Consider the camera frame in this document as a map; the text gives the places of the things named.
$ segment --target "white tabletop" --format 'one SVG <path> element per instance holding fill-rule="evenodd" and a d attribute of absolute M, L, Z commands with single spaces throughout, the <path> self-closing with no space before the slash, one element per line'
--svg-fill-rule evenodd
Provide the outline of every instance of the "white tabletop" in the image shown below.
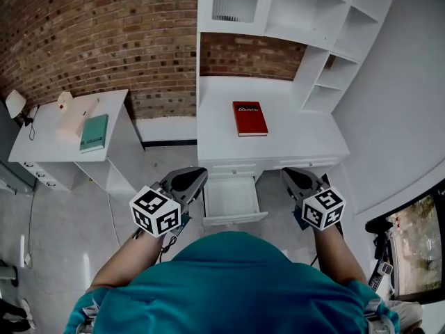
<path fill-rule="evenodd" d="M 199 160 L 268 159 L 347 155 L 332 115 L 298 112 L 292 82 L 274 79 L 202 77 L 197 135 Z M 232 102 L 255 101 L 268 128 L 265 137 L 238 137 Z"/>
<path fill-rule="evenodd" d="M 63 115 L 57 102 L 42 105 L 34 118 L 34 141 L 29 139 L 31 126 L 22 126 L 13 149 L 9 155 L 9 162 L 100 162 L 105 161 L 119 111 L 127 95 L 128 89 L 105 93 L 84 95 L 78 98 L 98 98 L 99 104 L 93 116 L 108 114 L 105 148 L 82 154 L 79 151 L 80 140 L 75 142 L 62 141 L 57 137 L 56 128 Z M 35 115 L 36 108 L 30 112 Z"/>

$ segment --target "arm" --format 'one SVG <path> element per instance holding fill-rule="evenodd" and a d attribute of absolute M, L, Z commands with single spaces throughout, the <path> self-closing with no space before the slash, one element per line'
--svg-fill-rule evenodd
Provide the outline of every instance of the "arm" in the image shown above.
<path fill-rule="evenodd" d="M 139 273 L 156 264 L 164 236 L 153 237 L 142 231 L 131 237 L 100 269 L 87 292 L 99 287 L 127 286 Z"/>
<path fill-rule="evenodd" d="M 314 229 L 320 270 L 340 285 L 357 280 L 368 285 L 354 255 L 335 226 L 324 231 Z"/>

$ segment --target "gray floor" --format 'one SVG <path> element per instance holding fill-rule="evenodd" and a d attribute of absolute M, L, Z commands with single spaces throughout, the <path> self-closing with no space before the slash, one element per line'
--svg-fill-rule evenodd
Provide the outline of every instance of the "gray floor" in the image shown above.
<path fill-rule="evenodd" d="M 170 170 L 195 166 L 195 146 L 148 148 L 145 184 L 160 180 Z M 192 241 L 220 231 L 245 231 L 285 251 L 294 262 L 310 263 L 316 252 L 310 229 L 301 231 L 292 217 L 293 201 L 288 197 L 277 171 L 265 172 L 257 182 L 261 211 L 269 215 L 258 223 L 202 227 L 202 202 L 191 207 L 193 220 L 178 242 L 163 256 L 169 260 Z M 128 196 L 111 196 L 116 231 L 122 243 L 136 228 L 129 213 Z M 0 258 L 19 266 L 21 234 L 27 238 L 31 196 L 12 196 L 0 191 Z M 35 193 L 31 221 L 33 268 L 20 269 L 18 289 L 1 283 L 3 298 L 26 298 L 33 311 L 34 333 L 62 333 L 76 300 L 118 249 L 108 198 L 95 183 L 84 180 L 71 193 L 39 186 Z"/>

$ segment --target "white wall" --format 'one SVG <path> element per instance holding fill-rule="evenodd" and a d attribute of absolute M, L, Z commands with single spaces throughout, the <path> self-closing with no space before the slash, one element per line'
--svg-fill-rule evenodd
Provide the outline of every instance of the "white wall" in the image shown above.
<path fill-rule="evenodd" d="M 364 224 L 445 178 L 444 13 L 445 0 L 394 0 L 333 113 L 350 156 L 329 176 L 346 195 L 345 239 L 367 274 Z M 445 303 L 425 307 L 427 334 L 444 313 Z"/>

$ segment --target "book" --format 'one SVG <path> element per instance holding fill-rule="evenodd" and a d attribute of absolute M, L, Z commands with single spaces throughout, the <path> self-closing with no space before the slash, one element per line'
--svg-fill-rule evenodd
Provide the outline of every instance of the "book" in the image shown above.
<path fill-rule="evenodd" d="M 238 136 L 267 136 L 268 130 L 258 102 L 233 102 Z"/>
<path fill-rule="evenodd" d="M 81 139 L 81 153 L 92 152 L 105 148 L 108 115 L 95 116 L 85 121 Z"/>

